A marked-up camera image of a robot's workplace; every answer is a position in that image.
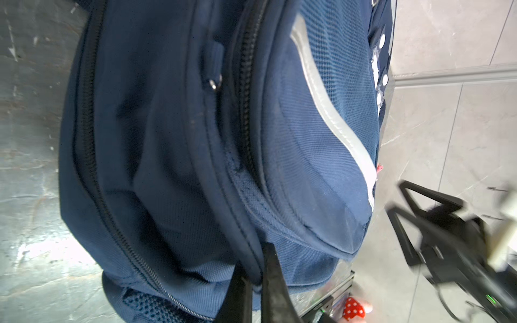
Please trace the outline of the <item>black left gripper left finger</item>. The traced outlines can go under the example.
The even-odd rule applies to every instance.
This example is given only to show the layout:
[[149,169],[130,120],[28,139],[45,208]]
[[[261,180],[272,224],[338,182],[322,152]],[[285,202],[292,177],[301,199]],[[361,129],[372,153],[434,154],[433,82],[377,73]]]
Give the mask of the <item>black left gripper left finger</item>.
[[253,312],[253,284],[238,262],[214,323],[251,323]]

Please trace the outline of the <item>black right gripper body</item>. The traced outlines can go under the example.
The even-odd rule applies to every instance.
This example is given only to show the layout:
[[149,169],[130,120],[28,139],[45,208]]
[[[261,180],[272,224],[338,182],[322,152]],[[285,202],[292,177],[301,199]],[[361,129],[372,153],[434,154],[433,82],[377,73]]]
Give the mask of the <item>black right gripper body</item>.
[[454,283],[496,322],[516,322],[516,269],[507,262],[499,269],[490,265],[484,222],[452,213],[415,220],[422,234],[415,264],[428,269],[429,283],[436,288]]

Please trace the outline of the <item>navy blue student backpack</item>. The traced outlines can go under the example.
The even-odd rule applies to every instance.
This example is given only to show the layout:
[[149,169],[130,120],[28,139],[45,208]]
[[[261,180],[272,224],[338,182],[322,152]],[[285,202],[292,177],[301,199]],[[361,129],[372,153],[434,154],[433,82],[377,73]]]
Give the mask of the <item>navy blue student backpack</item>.
[[352,261],[374,211],[395,1],[81,1],[61,216],[125,322],[211,322]]

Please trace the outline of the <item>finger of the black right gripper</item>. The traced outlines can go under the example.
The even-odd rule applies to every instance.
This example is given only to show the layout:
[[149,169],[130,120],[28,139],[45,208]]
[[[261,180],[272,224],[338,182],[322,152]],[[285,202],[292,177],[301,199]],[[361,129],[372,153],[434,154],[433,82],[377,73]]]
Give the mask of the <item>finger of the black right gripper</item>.
[[[464,207],[464,201],[462,199],[442,192],[433,191],[407,180],[401,180],[401,182],[398,183],[398,188],[415,218],[422,220],[460,220],[456,212],[462,210]],[[424,196],[435,202],[434,207],[431,209],[421,208],[412,197],[412,193]]]
[[409,236],[407,235],[401,223],[400,217],[407,220],[418,229],[420,229],[421,220],[397,205],[390,206],[386,210],[386,214],[388,215],[391,225],[393,226],[393,230],[397,236],[407,265],[410,268],[424,265],[425,258],[412,245]]

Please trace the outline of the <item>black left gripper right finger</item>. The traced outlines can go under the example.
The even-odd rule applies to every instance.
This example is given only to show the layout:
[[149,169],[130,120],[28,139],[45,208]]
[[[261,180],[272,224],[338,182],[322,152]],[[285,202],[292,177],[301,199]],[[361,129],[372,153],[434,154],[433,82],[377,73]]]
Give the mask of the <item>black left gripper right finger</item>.
[[265,268],[262,280],[261,322],[262,323],[301,323],[290,299],[280,261],[275,246],[263,246]]

